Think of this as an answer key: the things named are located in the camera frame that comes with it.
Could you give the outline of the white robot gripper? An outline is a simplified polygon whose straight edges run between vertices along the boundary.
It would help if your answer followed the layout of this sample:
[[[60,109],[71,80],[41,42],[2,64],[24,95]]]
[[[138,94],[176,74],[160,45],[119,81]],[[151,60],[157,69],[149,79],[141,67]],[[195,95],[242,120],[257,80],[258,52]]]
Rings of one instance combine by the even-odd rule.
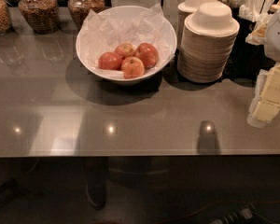
[[[265,55],[280,62],[280,8],[267,25],[264,44]],[[261,70],[251,103],[251,117],[262,122],[271,122],[280,112],[280,63],[269,71]]]

